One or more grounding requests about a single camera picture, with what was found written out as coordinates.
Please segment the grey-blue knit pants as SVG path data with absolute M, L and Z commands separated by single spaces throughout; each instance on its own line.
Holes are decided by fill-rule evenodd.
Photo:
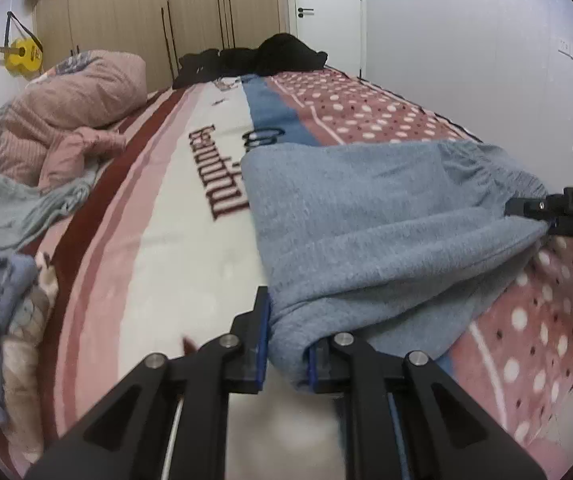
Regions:
M 307 350 L 341 332 L 439 358 L 548 231 L 505 213 L 547 190 L 490 144 L 283 143 L 241 170 L 272 300 L 269 356 L 295 387 Z

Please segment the pink striped patterned bed blanket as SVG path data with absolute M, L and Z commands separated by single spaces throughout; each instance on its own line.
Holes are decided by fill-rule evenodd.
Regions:
M 126 151 L 88 200 L 25 247 L 60 292 L 32 360 L 53 439 L 143 356 L 224 331 L 264 284 L 239 162 L 255 140 L 450 142 L 449 119 L 336 70 L 153 93 L 119 122 Z M 573 240 L 542 248 L 446 356 L 455 378 L 548 476 L 573 464 Z

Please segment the light green garment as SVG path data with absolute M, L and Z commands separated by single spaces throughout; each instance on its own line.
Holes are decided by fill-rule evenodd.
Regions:
M 20 250 L 56 222 L 73 214 L 90 195 L 96 170 L 42 192 L 0 174 L 0 250 Z

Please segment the pink grey striped duvet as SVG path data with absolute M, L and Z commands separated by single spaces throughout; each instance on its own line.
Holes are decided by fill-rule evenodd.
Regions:
M 0 174 L 47 192 L 121 153 L 111 125 L 145 104 L 145 68 L 135 54 L 92 50 L 28 84 L 0 108 Z

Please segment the white room door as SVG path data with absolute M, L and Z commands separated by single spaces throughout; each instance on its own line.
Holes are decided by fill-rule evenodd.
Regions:
M 350 76 L 362 72 L 363 0 L 295 0 L 297 37 Z

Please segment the black clothes pile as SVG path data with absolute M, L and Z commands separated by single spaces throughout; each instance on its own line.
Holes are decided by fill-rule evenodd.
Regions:
M 314 72 L 323 70 L 328 58 L 326 52 L 312 50 L 297 37 L 280 32 L 256 49 L 207 49 L 183 55 L 172 88 L 245 75 L 269 77 L 283 72 Z

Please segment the yellow ukulele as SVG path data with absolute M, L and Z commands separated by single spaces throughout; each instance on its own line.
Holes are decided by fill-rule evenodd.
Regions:
M 17 25 L 24 36 L 15 39 L 10 44 L 11 24 Z M 4 66 L 11 73 L 39 73 L 44 60 L 44 47 L 37 36 L 26 27 L 12 11 L 6 12 L 6 29 L 4 30 L 4 45 L 0 47 Z

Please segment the beige wooden wardrobe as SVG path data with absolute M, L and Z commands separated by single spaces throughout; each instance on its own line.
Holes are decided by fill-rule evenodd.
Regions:
M 209 48 L 257 48 L 289 29 L 288 0 L 35 0 L 46 70 L 89 50 L 129 52 L 151 91 L 177 77 L 180 58 Z

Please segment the white wall socket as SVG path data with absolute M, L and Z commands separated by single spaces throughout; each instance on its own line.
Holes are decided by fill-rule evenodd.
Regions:
M 559 53 L 562 53 L 563 55 L 566 55 L 567 58 L 571 58 L 573 60 L 573 42 L 559 38 L 559 42 L 557 43 L 557 50 Z

